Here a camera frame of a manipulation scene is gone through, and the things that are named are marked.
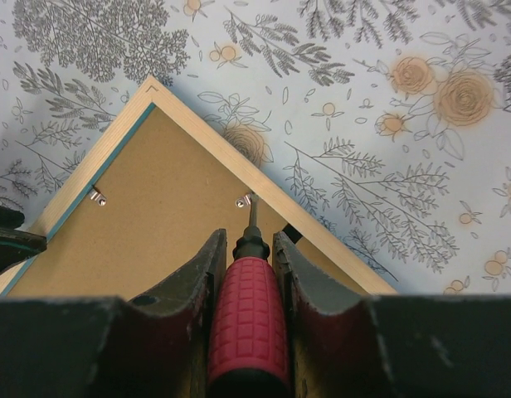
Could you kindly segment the red handled screwdriver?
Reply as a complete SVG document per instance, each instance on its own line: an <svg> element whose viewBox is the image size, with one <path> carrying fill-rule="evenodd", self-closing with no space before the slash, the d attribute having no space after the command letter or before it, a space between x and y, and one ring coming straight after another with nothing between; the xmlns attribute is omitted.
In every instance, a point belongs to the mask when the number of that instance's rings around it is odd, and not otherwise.
<svg viewBox="0 0 511 398"><path fill-rule="evenodd" d="M209 340L210 397L288 397L285 312L270 247L257 225L259 198L248 196L248 225L236 241L217 297Z"/></svg>

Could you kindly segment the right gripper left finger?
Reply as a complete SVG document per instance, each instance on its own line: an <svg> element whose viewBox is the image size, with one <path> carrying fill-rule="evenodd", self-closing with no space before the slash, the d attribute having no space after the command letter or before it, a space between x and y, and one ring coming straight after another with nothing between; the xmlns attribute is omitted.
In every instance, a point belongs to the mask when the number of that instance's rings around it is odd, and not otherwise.
<svg viewBox="0 0 511 398"><path fill-rule="evenodd" d="M203 397L225 269L218 229L130 300L0 298L0 397Z"/></svg>

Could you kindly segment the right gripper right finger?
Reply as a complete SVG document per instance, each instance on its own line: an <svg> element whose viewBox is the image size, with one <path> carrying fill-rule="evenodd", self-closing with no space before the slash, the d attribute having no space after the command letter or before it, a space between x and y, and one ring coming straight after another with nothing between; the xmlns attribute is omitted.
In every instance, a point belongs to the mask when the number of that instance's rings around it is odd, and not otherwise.
<svg viewBox="0 0 511 398"><path fill-rule="evenodd" d="M511 397L511 295L361 295L284 233L273 263L296 397Z"/></svg>

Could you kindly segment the blue picture frame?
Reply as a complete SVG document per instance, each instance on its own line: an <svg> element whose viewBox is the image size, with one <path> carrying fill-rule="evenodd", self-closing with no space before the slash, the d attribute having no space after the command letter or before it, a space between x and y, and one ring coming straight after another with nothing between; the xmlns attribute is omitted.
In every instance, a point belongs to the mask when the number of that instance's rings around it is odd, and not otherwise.
<svg viewBox="0 0 511 398"><path fill-rule="evenodd" d="M45 252L0 276L0 296L131 298L191 259L217 228L233 245L260 198L266 239L284 226L303 255L360 294L393 288L153 77L144 81L32 225Z"/></svg>

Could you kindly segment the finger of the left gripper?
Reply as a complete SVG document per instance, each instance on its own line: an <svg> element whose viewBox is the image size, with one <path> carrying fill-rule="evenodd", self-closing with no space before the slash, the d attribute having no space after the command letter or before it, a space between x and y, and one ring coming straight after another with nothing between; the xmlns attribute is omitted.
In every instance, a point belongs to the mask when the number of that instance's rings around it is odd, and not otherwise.
<svg viewBox="0 0 511 398"><path fill-rule="evenodd" d="M0 206L0 275L47 248L45 236L19 230L24 221L20 211Z"/></svg>

